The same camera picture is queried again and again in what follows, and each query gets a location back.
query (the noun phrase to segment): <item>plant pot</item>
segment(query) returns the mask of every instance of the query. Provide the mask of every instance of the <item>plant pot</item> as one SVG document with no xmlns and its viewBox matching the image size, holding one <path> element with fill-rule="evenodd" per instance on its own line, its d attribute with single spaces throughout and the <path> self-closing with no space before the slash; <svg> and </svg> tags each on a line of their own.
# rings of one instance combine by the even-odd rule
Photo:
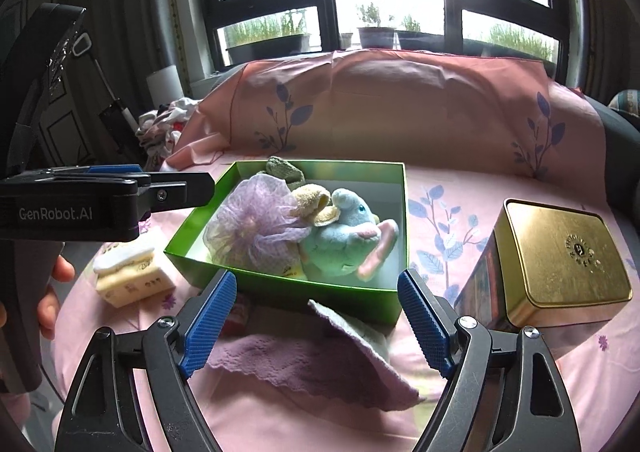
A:
<svg viewBox="0 0 640 452">
<path fill-rule="evenodd" d="M 444 36 L 420 33 L 418 31 L 397 31 L 402 51 L 444 51 Z"/>
<path fill-rule="evenodd" d="M 292 54 L 308 53 L 309 37 L 308 34 L 300 34 L 269 38 L 268 40 L 229 47 L 226 52 L 229 53 L 229 59 L 233 65 L 245 64 L 253 60 L 281 58 Z"/>
<path fill-rule="evenodd" d="M 393 49 L 396 30 L 392 27 L 359 27 L 363 49 Z"/>
<path fill-rule="evenodd" d="M 340 33 L 340 49 L 347 50 L 351 47 L 353 33 Z"/>
</svg>

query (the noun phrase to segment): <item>tin lid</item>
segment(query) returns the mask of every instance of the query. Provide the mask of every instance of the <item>tin lid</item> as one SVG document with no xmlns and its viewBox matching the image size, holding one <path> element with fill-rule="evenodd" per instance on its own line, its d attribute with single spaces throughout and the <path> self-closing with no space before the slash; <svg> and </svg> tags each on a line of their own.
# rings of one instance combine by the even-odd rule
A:
<svg viewBox="0 0 640 452">
<path fill-rule="evenodd" d="M 514 326 L 610 320 L 631 300 L 620 254 L 593 213 L 508 199 L 496 242 Z"/>
</svg>

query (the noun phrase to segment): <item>potted plant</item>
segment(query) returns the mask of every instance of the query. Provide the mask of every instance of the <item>potted plant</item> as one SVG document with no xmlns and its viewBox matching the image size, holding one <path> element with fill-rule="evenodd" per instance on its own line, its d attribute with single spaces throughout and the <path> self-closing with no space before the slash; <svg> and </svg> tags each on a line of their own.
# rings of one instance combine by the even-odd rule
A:
<svg viewBox="0 0 640 452">
<path fill-rule="evenodd" d="M 353 33 L 340 33 L 340 49 L 346 51 L 351 47 L 351 37 Z"/>
<path fill-rule="evenodd" d="M 360 45 L 365 49 L 393 49 L 396 29 L 382 27 L 380 8 L 372 2 L 368 6 L 361 5 L 357 9 L 360 14 L 360 20 L 365 25 L 358 28 Z M 389 16 L 388 21 L 392 22 L 393 20 L 394 17 Z"/>
<path fill-rule="evenodd" d="M 401 27 L 402 29 L 397 31 L 401 50 L 440 53 L 444 49 L 444 37 L 442 35 L 422 33 L 420 31 L 420 22 L 415 21 L 411 15 L 404 16 Z"/>
<path fill-rule="evenodd" d="M 232 64 L 309 52 L 305 10 L 247 20 L 224 32 Z"/>
</svg>

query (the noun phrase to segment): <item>blue plush toy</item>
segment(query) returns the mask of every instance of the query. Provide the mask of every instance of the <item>blue plush toy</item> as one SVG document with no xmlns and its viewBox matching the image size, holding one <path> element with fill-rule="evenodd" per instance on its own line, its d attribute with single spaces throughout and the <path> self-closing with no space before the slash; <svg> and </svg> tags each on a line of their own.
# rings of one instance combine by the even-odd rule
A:
<svg viewBox="0 0 640 452">
<path fill-rule="evenodd" d="M 355 273 L 367 281 L 395 246 L 398 225 L 393 220 L 380 223 L 361 197 L 344 188 L 331 200 L 334 219 L 314 226 L 299 243 L 303 267 L 315 266 L 324 276 Z"/>
</svg>

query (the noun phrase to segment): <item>clothes pile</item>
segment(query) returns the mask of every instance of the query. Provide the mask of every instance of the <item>clothes pile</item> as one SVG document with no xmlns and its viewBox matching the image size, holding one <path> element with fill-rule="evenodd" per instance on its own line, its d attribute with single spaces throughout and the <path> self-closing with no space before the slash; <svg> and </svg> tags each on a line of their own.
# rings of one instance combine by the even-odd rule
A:
<svg viewBox="0 0 640 452">
<path fill-rule="evenodd" d="M 158 110 L 146 112 L 138 118 L 136 136 L 145 149 L 148 159 L 145 170 L 158 171 L 162 162 L 171 155 L 180 139 L 184 125 L 193 114 L 200 100 L 180 98 Z"/>
</svg>

